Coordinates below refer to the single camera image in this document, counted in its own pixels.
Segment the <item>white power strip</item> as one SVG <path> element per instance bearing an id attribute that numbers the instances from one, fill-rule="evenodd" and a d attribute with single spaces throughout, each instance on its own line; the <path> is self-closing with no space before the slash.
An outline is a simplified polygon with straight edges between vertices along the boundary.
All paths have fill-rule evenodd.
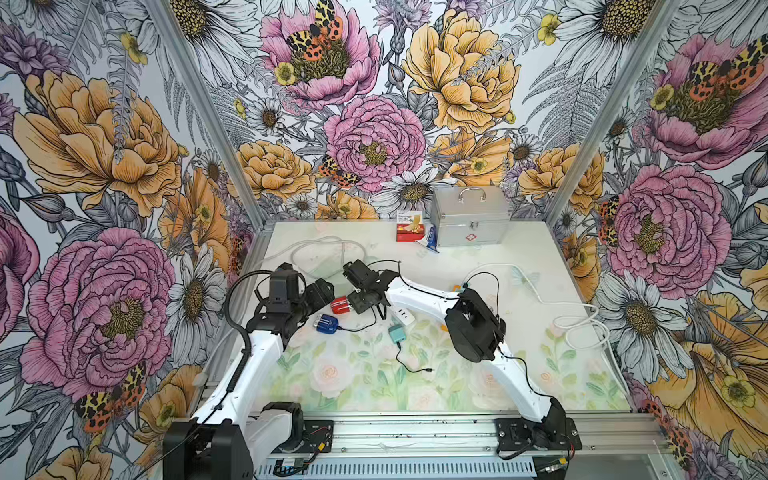
<path id="1" fill-rule="evenodd" d="M 389 313 L 394 321 L 403 326 L 409 326 L 416 321 L 414 314 L 403 305 L 392 305 Z"/>

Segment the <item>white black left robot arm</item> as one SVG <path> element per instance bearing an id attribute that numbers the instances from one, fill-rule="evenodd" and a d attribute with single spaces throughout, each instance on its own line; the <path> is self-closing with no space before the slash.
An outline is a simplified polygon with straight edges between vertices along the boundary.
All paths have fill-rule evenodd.
<path id="1" fill-rule="evenodd" d="M 291 337 L 334 300 L 334 286 L 324 279 L 308 282 L 289 263 L 242 278 L 252 277 L 268 283 L 254 288 L 252 318 L 244 325 L 227 321 L 243 347 L 191 418 L 166 432 L 160 458 L 165 479 L 253 479 L 276 449 L 294 450 L 303 441 L 299 404 L 269 404 L 257 417 L 251 411 Z"/>

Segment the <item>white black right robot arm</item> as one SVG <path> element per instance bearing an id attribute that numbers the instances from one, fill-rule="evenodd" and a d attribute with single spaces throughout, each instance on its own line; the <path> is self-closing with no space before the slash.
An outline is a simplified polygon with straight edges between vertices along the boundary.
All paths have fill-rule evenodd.
<path id="1" fill-rule="evenodd" d="M 482 365 L 512 399 L 530 434 L 525 448 L 576 449 L 560 402 L 536 390 L 527 364 L 505 344 L 506 324 L 481 295 L 464 286 L 458 292 L 436 290 L 405 279 L 399 271 L 374 270 L 361 260 L 348 262 L 342 274 L 353 286 L 350 306 L 363 313 L 375 306 L 417 311 L 442 322 L 454 350 Z"/>

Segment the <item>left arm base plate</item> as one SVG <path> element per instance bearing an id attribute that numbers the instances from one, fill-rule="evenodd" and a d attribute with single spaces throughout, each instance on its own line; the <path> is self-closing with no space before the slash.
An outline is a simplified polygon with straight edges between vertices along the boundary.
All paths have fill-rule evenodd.
<path id="1" fill-rule="evenodd" d="M 335 422 L 330 419 L 305 420 L 302 437 L 293 448 L 285 444 L 272 450 L 272 454 L 321 454 L 330 453 L 333 445 Z"/>

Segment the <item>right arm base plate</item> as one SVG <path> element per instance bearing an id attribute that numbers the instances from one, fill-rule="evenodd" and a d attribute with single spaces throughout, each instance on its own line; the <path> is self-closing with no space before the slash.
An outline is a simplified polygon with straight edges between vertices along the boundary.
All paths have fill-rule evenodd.
<path id="1" fill-rule="evenodd" d="M 542 424 L 522 417 L 497 418 L 494 420 L 498 449 L 513 453 L 529 446 L 531 451 L 579 451 L 582 441 L 572 418 L 555 427 L 549 434 Z"/>

